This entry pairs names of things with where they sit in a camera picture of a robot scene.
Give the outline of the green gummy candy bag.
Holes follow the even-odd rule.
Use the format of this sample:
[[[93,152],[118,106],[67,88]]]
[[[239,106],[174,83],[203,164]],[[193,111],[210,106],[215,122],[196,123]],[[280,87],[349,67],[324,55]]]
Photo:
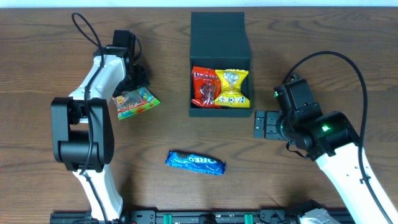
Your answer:
[[[160,104],[160,100],[147,87],[125,91],[113,100],[119,120],[134,116]]]

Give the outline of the yellow Hacks candy bag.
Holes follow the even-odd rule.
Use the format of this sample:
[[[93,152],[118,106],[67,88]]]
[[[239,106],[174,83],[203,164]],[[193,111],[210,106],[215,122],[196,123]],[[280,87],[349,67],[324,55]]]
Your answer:
[[[249,99],[241,92],[241,85],[249,72],[247,70],[215,70],[221,82],[221,91],[215,104],[231,108],[249,108]]]

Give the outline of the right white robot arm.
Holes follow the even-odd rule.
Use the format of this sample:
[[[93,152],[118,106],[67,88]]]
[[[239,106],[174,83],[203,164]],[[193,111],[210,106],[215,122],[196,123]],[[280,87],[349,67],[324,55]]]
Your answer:
[[[323,114],[306,80],[274,89],[277,132],[306,151],[338,191],[355,223],[397,223],[397,210],[366,158],[359,136],[339,111]]]

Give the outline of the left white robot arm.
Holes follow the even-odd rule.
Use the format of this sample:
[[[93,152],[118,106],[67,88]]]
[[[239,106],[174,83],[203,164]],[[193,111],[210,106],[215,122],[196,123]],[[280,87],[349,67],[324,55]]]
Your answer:
[[[109,101],[125,91],[150,84],[135,51],[138,38],[129,30],[116,30],[110,45],[99,45],[93,66],[68,97],[50,105],[53,154],[57,162],[80,181],[91,210],[53,213],[51,223],[129,223],[111,172],[114,134]]]

